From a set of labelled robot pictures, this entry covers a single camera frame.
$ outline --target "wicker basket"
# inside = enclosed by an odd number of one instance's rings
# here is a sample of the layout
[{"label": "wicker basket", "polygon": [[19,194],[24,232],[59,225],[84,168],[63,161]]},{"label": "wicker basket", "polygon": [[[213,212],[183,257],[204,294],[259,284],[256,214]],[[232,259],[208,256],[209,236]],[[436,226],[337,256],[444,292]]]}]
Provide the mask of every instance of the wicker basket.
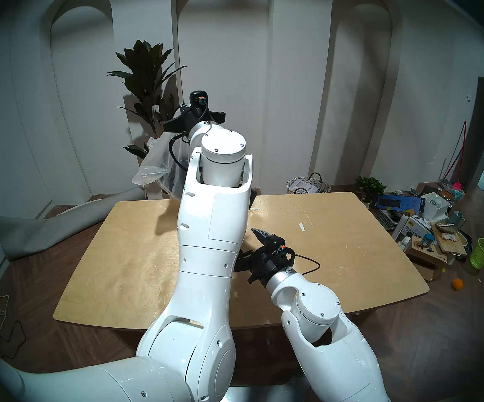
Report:
[{"label": "wicker basket", "polygon": [[[318,177],[320,178],[311,178],[313,175],[318,174]],[[325,181],[322,180],[322,176],[319,173],[312,173],[308,177],[294,177],[289,180],[289,182],[286,184],[286,192],[287,194],[307,194],[307,190],[303,188],[298,188],[296,189],[296,192],[292,191],[289,189],[289,187],[296,181],[297,179],[300,179],[302,181],[305,181],[306,183],[312,184],[313,186],[318,188],[317,193],[330,193],[332,190],[332,187],[326,183]]]}]

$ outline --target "cloth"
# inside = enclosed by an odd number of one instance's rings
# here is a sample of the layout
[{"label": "cloth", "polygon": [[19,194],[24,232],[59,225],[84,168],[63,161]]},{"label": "cloth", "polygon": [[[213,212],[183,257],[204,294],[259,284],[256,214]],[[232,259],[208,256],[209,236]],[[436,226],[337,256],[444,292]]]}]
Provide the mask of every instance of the cloth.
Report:
[{"label": "cloth", "polygon": [[144,200],[143,187],[80,204],[50,219],[19,219],[0,216],[0,246],[7,259],[35,254],[103,221],[115,203]]}]

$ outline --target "arch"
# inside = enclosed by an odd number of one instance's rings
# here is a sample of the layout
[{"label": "arch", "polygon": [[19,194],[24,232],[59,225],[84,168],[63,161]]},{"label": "arch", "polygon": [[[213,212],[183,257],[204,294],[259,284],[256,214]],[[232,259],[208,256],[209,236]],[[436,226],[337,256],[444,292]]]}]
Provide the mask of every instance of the arch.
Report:
[{"label": "arch", "polygon": [[204,89],[246,138],[259,185],[269,47],[268,0],[173,0],[180,97]]},{"label": "arch", "polygon": [[136,159],[122,147],[131,141],[115,78],[110,0],[66,0],[50,29],[55,86],[67,130],[92,194],[133,187]]},{"label": "arch", "polygon": [[385,116],[382,96],[392,82],[388,76],[393,32],[382,0],[333,0],[310,167],[330,184],[352,184],[365,166],[378,117],[381,121]]}]

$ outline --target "basket handle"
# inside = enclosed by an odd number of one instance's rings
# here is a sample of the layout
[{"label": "basket handle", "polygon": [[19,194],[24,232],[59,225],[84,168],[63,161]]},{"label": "basket handle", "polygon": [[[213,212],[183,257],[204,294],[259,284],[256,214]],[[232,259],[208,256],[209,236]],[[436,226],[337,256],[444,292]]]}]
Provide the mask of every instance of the basket handle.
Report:
[{"label": "basket handle", "polygon": [[322,176],[320,175],[320,173],[317,173],[317,172],[312,173],[312,174],[309,176],[309,180],[311,179],[311,177],[313,176],[313,174],[318,174],[318,177],[320,177],[320,182],[322,182]]}]

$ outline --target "green wastebasket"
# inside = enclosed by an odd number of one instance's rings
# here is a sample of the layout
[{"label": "green wastebasket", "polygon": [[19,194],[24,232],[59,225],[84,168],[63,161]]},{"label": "green wastebasket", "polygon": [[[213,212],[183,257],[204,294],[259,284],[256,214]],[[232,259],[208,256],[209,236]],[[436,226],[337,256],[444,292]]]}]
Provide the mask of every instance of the green wastebasket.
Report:
[{"label": "green wastebasket", "polygon": [[471,254],[469,258],[471,261],[471,265],[474,266],[476,269],[482,269],[484,267],[484,238],[479,237],[478,243],[476,245],[475,250]]}]

